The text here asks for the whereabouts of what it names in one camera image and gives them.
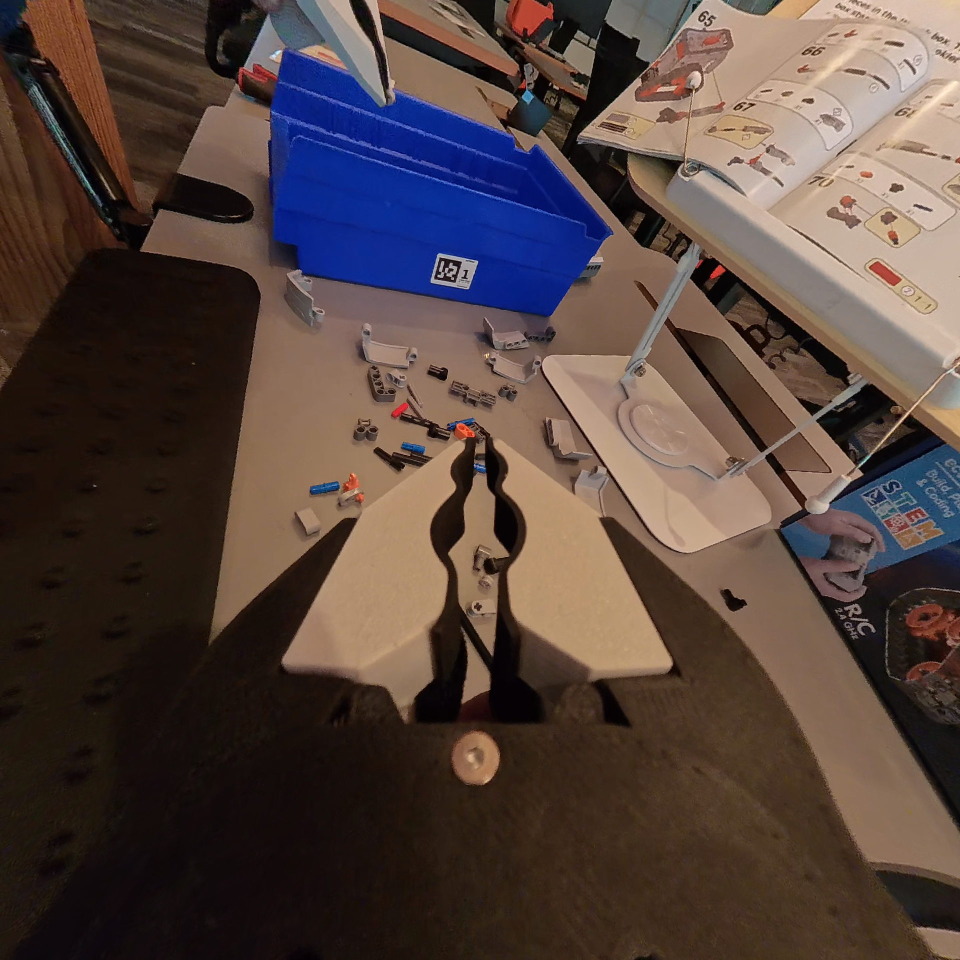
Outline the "dark teal container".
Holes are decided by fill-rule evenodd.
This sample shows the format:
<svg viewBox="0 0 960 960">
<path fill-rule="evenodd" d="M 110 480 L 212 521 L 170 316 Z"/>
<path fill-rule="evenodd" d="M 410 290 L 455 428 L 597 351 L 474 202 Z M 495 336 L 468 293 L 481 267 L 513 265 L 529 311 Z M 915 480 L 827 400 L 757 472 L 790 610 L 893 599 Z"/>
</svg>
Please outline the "dark teal container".
<svg viewBox="0 0 960 960">
<path fill-rule="evenodd" d="M 534 95 L 531 89 L 521 91 L 516 103 L 509 108 L 505 120 L 507 127 L 536 137 L 551 119 L 553 112 L 546 103 Z"/>
</svg>

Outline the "orange plastic case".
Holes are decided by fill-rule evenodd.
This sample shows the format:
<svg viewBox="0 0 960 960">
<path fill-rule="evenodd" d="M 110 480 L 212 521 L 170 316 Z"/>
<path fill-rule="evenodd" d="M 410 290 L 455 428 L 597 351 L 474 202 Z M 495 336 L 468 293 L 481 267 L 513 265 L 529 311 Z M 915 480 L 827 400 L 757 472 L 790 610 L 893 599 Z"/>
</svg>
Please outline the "orange plastic case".
<svg viewBox="0 0 960 960">
<path fill-rule="evenodd" d="M 542 1 L 510 1 L 506 24 L 523 41 L 539 43 L 552 33 L 556 25 L 554 5 Z"/>
</svg>

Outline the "long black axle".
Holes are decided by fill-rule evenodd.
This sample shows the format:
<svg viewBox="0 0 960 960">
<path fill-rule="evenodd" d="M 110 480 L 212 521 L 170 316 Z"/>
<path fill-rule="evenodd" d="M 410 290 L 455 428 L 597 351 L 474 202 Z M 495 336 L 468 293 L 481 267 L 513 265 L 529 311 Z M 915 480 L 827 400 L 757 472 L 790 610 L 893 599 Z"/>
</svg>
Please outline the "long black axle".
<svg viewBox="0 0 960 960">
<path fill-rule="evenodd" d="M 461 609 L 460 613 L 460 624 L 461 630 L 469 641 L 470 645 L 474 649 L 477 657 L 480 659 L 482 664 L 486 667 L 486 670 L 489 673 L 493 673 L 494 668 L 494 656 L 492 651 L 488 648 L 487 644 L 483 638 L 479 635 L 478 631 L 474 627 L 474 622 L 472 618 L 466 613 L 465 610 Z"/>
</svg>

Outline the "light grey boxy panel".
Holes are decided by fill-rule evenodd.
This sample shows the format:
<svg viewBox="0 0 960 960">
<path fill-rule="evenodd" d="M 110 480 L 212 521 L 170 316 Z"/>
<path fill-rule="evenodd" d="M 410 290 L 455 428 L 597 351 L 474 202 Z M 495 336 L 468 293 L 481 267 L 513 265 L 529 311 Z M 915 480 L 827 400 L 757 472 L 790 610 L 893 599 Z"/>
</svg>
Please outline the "light grey boxy panel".
<svg viewBox="0 0 960 960">
<path fill-rule="evenodd" d="M 548 416 L 544 419 L 544 428 L 547 445 L 556 459 L 581 462 L 594 456 L 592 450 L 579 448 L 568 420 Z"/>
</svg>

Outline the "white book stand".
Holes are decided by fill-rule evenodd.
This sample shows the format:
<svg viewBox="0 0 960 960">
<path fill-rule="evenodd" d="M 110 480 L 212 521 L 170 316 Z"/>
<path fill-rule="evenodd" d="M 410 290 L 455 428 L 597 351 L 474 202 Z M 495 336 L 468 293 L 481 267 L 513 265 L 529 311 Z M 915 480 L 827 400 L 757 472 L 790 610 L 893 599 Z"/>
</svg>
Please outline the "white book stand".
<svg viewBox="0 0 960 960">
<path fill-rule="evenodd" d="M 789 306 L 829 334 L 855 345 L 915 395 L 933 386 L 935 406 L 954 409 L 958 313 L 943 319 L 895 305 L 876 280 L 855 275 L 735 188 L 707 172 L 678 174 L 671 202 L 726 242 Z M 697 264 L 690 248 L 630 357 L 552 355 L 542 364 L 551 387 L 607 473 L 650 532 L 665 546 L 692 553 L 771 522 L 772 508 L 749 471 L 815 423 L 810 416 L 749 460 L 738 462 L 678 392 L 647 362 Z"/>
</svg>

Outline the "instruction booklet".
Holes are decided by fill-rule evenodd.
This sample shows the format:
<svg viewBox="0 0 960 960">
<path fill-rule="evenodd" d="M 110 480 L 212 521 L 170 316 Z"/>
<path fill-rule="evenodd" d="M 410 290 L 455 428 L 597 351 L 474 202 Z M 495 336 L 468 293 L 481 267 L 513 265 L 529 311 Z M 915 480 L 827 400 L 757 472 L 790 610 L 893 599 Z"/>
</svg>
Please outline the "instruction booklet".
<svg viewBox="0 0 960 960">
<path fill-rule="evenodd" d="M 580 142 L 686 162 L 923 318 L 958 306 L 958 3 L 702 2 Z"/>
</svg>

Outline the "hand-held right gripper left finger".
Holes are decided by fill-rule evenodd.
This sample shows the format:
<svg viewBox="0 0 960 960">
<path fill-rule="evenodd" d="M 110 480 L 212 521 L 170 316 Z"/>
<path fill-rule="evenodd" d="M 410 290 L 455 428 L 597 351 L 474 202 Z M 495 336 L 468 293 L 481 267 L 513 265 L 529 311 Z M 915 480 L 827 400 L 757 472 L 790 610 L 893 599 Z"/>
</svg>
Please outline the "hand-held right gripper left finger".
<svg viewBox="0 0 960 960">
<path fill-rule="evenodd" d="M 283 655 L 292 674 L 380 686 L 421 722 L 461 710 L 467 671 L 457 572 L 475 440 L 456 440 L 365 508 Z"/>
</svg>

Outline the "blue storage bin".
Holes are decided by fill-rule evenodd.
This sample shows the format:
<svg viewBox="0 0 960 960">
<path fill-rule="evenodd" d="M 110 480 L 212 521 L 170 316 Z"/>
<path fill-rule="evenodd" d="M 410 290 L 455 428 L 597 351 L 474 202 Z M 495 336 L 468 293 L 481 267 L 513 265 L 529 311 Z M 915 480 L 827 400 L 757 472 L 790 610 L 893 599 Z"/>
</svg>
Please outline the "blue storage bin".
<svg viewBox="0 0 960 960">
<path fill-rule="evenodd" d="M 549 316 L 612 230 L 540 147 L 286 50 L 272 235 L 306 275 Z"/>
</svg>

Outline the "black dimpled pad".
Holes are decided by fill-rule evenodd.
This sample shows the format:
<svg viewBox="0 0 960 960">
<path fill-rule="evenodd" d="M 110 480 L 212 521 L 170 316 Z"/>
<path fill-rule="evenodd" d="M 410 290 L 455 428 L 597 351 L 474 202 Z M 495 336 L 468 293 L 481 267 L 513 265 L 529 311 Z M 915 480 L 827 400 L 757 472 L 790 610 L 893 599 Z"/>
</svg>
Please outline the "black dimpled pad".
<svg viewBox="0 0 960 960">
<path fill-rule="evenodd" d="M 2 388 L 2 958 L 207 646 L 259 305 L 238 268 L 95 251 Z"/>
</svg>

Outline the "printed toy box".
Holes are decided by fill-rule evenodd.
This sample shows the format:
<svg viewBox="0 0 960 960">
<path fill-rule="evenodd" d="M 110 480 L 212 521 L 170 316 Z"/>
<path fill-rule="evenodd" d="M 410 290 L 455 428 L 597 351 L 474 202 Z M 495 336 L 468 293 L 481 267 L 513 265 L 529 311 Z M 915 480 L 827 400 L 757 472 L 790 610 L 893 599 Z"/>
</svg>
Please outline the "printed toy box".
<svg viewBox="0 0 960 960">
<path fill-rule="evenodd" d="M 957 820 L 958 450 L 930 438 L 882 456 L 780 535 Z"/>
</svg>

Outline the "light grey curved panel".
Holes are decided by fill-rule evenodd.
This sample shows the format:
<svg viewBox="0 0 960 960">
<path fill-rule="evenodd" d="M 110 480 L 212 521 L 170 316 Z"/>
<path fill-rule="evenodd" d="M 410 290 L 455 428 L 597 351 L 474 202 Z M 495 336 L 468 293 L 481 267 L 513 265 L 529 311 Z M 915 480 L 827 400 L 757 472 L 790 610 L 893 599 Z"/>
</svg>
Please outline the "light grey curved panel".
<svg viewBox="0 0 960 960">
<path fill-rule="evenodd" d="M 485 358 L 487 365 L 496 376 L 521 385 L 533 380 L 541 371 L 544 362 L 540 355 L 534 355 L 531 360 L 522 364 L 495 351 L 487 353 Z"/>
<path fill-rule="evenodd" d="M 602 464 L 592 469 L 582 469 L 573 484 L 574 496 L 590 507 L 601 518 L 606 516 L 604 491 L 610 480 Z"/>
<path fill-rule="evenodd" d="M 376 366 L 407 370 L 419 356 L 418 349 L 414 346 L 375 340 L 372 325 L 368 322 L 362 325 L 361 344 L 366 361 Z"/>
</svg>

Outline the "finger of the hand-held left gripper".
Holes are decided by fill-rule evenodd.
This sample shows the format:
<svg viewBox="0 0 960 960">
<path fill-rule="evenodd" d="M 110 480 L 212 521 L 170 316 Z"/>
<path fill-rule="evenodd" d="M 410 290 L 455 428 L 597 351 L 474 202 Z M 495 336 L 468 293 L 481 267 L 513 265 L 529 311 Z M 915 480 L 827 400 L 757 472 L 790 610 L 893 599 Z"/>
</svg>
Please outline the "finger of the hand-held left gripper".
<svg viewBox="0 0 960 960">
<path fill-rule="evenodd" d="M 373 52 L 379 86 L 382 88 L 386 106 L 396 102 L 394 81 L 387 58 L 385 35 L 377 1 L 351 1 L 351 10 L 359 29 Z"/>
<path fill-rule="evenodd" d="M 359 29 L 352 1 L 297 1 L 295 5 L 378 107 L 386 107 L 374 52 Z"/>
</svg>

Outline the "background wooden table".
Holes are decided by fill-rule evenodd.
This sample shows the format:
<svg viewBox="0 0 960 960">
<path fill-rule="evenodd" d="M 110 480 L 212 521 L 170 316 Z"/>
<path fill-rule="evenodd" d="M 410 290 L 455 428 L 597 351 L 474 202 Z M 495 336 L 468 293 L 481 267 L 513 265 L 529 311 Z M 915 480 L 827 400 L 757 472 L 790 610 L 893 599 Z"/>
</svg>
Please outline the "background wooden table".
<svg viewBox="0 0 960 960">
<path fill-rule="evenodd" d="M 448 66 L 483 66 L 517 78 L 516 60 L 459 4 L 378 1 L 385 36 Z"/>
</svg>

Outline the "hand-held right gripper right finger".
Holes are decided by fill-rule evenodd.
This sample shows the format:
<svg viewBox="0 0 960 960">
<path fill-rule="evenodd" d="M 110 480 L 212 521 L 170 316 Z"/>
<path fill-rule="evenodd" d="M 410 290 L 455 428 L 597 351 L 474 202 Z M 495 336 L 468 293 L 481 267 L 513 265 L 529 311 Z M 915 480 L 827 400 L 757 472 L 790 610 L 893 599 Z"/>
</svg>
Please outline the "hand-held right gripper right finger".
<svg viewBox="0 0 960 960">
<path fill-rule="evenodd" d="M 674 666 L 601 516 L 502 439 L 486 448 L 496 576 L 489 704 L 506 722 L 539 722 L 545 695 L 658 677 Z"/>
</svg>

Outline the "wooden pillar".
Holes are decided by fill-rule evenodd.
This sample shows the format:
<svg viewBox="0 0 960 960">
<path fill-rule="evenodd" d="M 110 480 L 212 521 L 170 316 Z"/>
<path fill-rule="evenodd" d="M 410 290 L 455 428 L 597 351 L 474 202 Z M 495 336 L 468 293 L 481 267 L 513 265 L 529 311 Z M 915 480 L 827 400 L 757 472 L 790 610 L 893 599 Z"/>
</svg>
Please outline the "wooden pillar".
<svg viewBox="0 0 960 960">
<path fill-rule="evenodd" d="M 135 198 L 85 4 L 29 2 L 27 23 L 128 197 Z M 1 234 L 2 327 L 21 332 L 38 326 L 88 252 L 118 245 L 6 64 L 1 86 Z"/>
</svg>

